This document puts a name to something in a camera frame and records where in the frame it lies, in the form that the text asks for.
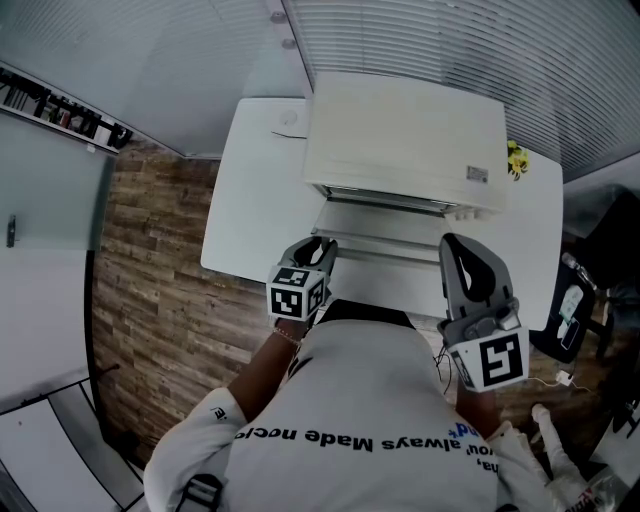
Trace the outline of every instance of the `white desk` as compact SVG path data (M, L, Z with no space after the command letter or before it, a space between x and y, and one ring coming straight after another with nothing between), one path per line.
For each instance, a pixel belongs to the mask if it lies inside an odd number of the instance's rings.
M302 180L306 141L271 133L305 137L308 115L306 100L244 99L238 104L209 211L203 267L264 282L283 251L309 236L325 199ZM490 220L453 221L449 227L505 261L522 322L542 330L560 256L562 169L531 152L530 162L531 170L520 181L509 182L505 212ZM330 289L347 300L446 314L438 269L339 258Z

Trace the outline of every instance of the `power adapter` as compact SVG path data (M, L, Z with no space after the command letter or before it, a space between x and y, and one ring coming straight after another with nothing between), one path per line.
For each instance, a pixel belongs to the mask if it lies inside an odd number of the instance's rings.
M564 370L560 370L556 374L556 382L558 382L558 383L560 383L560 384L562 384L564 386L570 386L571 383L573 382L573 376L569 375Z

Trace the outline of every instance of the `white t-shirt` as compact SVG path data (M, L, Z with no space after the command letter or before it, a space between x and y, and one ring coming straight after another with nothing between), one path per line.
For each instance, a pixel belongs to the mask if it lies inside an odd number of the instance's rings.
M289 373L251 424L220 389L163 437L145 471L152 512L207 472L231 511L551 510L510 424L486 442L456 414L413 329L320 324Z

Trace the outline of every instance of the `white cable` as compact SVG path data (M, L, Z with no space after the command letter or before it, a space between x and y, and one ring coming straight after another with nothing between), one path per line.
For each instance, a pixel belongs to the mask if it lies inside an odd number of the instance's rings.
M562 384L562 382L556 382L555 384L549 384L548 382L545 382L542 379L539 379L538 377L529 377L527 380L537 380L538 382L541 382L542 384L544 384L545 386L547 386L549 388L555 388L556 386L559 386L560 384ZM584 386L578 386L573 381L571 381L571 385L576 389L584 389L585 391L588 391L589 393L593 393L593 391L591 391L589 388L585 388Z
M555 388L556 386L559 386L560 384L562 384L561 382L556 382L555 384L549 384L548 382L545 382L542 379L539 379L538 377L529 377L527 380L537 380L538 382L542 382L545 386L549 388Z
M576 383L575 383L575 382L573 382L573 381L571 381L571 384L573 384L573 387L574 387L574 388L576 388L576 389L584 389L585 391L588 391L589 393L593 393L593 394L595 394L595 393L594 393L593 391L591 391L589 388L585 388L584 386L578 386L578 385L576 385Z

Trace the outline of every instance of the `fiducial marker cube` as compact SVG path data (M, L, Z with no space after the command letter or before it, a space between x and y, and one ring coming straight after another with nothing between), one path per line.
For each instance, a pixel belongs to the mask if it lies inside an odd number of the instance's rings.
M478 393L529 377L529 330L519 327L447 347L465 387Z
M276 265L267 280L269 315L306 321L327 299L325 272Z

